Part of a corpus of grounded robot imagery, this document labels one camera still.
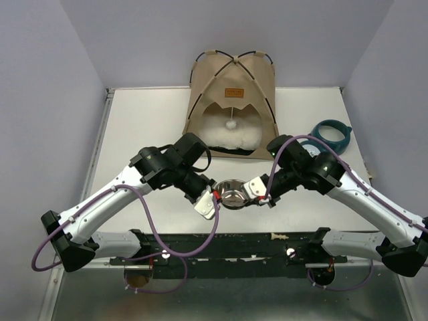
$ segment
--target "hanging white ball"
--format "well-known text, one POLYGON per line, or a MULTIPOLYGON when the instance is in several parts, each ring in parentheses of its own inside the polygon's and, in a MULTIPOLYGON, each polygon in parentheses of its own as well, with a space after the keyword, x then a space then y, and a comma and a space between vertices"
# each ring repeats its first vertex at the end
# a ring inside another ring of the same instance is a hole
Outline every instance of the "hanging white ball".
POLYGON ((227 129, 234 129, 234 128, 236 128, 236 121, 234 121, 233 119, 228 120, 226 122, 226 128, 227 129))

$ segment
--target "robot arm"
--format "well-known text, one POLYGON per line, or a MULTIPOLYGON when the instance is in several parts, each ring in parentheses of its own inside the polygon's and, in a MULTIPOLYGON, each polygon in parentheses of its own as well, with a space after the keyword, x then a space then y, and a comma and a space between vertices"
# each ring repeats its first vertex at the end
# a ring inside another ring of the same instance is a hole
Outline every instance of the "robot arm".
POLYGON ((144 246, 144 237, 138 230, 126 233, 97 231, 137 198, 126 188, 118 189, 120 185, 131 186, 143 196, 155 189, 174 186, 185 193, 199 214, 211 219, 214 216, 211 186, 215 181, 198 175, 197 172, 202 170, 193 167, 204 152, 211 161, 207 146, 190 133, 174 145, 143 148, 122 172, 85 201, 60 214, 53 211, 45 213, 41 221, 48 234, 70 222, 51 240, 65 270, 78 270, 94 258, 132 257, 144 246), (88 205, 76 217, 79 209, 88 205))
MULTIPOLYGON (((276 155, 280 147, 291 138, 279 136, 269 143, 267 149, 276 155)), ((404 276, 414 276, 425 263, 428 256, 428 235, 415 227, 426 227, 425 220, 398 206, 351 171, 359 182, 357 184, 329 152, 312 157, 295 140, 284 149, 278 164, 281 169, 274 174, 268 198, 265 198, 269 185, 267 175, 244 184, 245 192, 253 203, 274 206, 282 194, 301 185, 345 204, 379 229, 375 233, 319 229, 317 242, 328 255, 375 259, 404 276), (368 190, 365 191, 361 186, 367 186, 368 190), (404 218, 391 210, 398 211, 404 218)))

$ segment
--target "silver bowl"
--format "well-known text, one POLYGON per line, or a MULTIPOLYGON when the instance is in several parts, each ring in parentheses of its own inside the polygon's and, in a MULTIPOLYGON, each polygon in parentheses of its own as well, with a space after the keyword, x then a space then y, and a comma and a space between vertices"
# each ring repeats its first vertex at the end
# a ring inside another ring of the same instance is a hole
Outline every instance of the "silver bowl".
POLYGON ((217 183, 214 189, 221 196, 221 204, 227 209, 241 209, 248 202, 245 191, 243 190, 244 181, 239 179, 227 179, 217 183))

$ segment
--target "white table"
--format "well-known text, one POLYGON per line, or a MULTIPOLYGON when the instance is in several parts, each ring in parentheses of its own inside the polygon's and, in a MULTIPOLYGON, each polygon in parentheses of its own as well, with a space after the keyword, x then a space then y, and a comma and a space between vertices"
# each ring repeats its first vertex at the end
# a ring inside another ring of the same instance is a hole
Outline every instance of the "white table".
MULTIPOLYGON (((119 173, 146 146, 174 143, 185 123, 190 89, 116 90, 100 149, 91 194, 119 173)), ((280 134, 307 134, 325 119, 350 124, 338 88, 278 88, 276 119, 280 134)), ((366 181, 367 172, 354 134, 343 159, 366 181)), ((206 158, 196 165, 204 167, 206 158)), ((217 182, 243 181, 269 173, 272 161, 214 158, 205 172, 217 182)), ((197 214, 183 192, 168 188, 146 196, 155 225, 161 233, 208 233, 213 224, 197 214)), ((375 228, 344 205, 317 192, 299 188, 290 191, 273 209, 248 207, 239 211, 221 209, 219 233, 315 231, 331 227, 348 231, 375 228)), ((131 228, 151 233, 143 208, 135 201, 106 222, 102 231, 131 228)))

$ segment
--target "cat bed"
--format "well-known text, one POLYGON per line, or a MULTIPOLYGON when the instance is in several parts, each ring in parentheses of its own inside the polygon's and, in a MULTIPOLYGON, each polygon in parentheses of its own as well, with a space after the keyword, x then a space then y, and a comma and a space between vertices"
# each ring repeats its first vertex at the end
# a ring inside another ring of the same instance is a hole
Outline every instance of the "cat bed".
POLYGON ((272 159, 266 146, 278 127, 270 57, 261 51, 199 55, 191 72, 186 132, 201 138, 213 156, 272 159))

